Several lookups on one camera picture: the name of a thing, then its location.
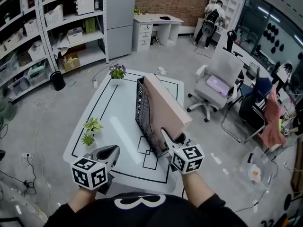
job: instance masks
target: pink cloth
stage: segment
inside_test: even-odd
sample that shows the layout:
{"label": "pink cloth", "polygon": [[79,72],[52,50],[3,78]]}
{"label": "pink cloth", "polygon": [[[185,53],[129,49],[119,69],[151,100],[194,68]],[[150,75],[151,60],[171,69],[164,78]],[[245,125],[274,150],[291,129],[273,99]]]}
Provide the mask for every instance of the pink cloth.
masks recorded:
{"label": "pink cloth", "polygon": [[286,143],[286,138],[279,130],[280,115],[281,109],[276,99],[276,88],[272,87],[264,113],[268,124],[265,126],[262,134],[259,134],[264,145],[266,145],[268,148],[273,147],[276,144]]}

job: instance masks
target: black mesh file holder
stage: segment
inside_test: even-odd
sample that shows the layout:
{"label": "black mesh file holder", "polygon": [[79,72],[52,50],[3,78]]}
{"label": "black mesh file holder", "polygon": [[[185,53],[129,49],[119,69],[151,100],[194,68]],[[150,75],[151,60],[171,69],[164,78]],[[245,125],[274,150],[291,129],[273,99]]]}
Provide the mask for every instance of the black mesh file holder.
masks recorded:
{"label": "black mesh file holder", "polygon": [[161,149],[159,141],[152,132],[150,125],[150,103],[143,84],[144,78],[137,79],[136,121],[153,152],[159,158],[163,156],[168,149],[164,151]]}

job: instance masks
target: window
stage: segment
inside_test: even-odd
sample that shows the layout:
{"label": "window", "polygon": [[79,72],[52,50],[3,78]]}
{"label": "window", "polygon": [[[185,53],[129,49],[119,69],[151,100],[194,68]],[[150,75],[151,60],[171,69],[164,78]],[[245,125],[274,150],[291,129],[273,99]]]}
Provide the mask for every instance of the window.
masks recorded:
{"label": "window", "polygon": [[290,63],[292,77],[284,89],[298,102],[303,93],[303,32],[288,17],[263,0],[246,0],[236,27],[237,43],[269,72]]}

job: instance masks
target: black shirt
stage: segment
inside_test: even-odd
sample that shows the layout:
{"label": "black shirt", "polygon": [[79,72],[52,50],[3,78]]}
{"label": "black shirt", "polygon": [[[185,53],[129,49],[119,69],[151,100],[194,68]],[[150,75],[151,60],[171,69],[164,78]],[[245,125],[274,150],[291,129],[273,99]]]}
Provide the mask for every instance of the black shirt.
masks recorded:
{"label": "black shirt", "polygon": [[174,195],[123,193],[99,199],[74,213],[62,205],[45,227],[247,227],[218,195],[199,208]]}

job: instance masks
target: small green plant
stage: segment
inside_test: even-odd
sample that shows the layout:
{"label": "small green plant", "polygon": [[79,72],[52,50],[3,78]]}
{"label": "small green plant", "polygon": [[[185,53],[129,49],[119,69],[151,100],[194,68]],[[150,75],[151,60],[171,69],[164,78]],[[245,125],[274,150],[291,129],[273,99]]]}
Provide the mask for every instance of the small green plant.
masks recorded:
{"label": "small green plant", "polygon": [[109,67],[110,76],[112,79],[123,79],[124,75],[126,75],[126,67],[125,66],[119,66],[118,64],[115,66]]}
{"label": "small green plant", "polygon": [[139,15],[141,13],[141,11],[140,11],[140,9],[134,9],[134,13]]}
{"label": "small green plant", "polygon": [[92,134],[84,133],[84,135],[82,136],[82,143],[83,144],[85,144],[87,146],[91,146],[94,142],[95,142],[95,139],[92,136]]}
{"label": "small green plant", "polygon": [[100,124],[100,120],[98,118],[90,118],[84,124],[84,128],[86,129],[86,133],[89,131],[100,132],[103,126]]}

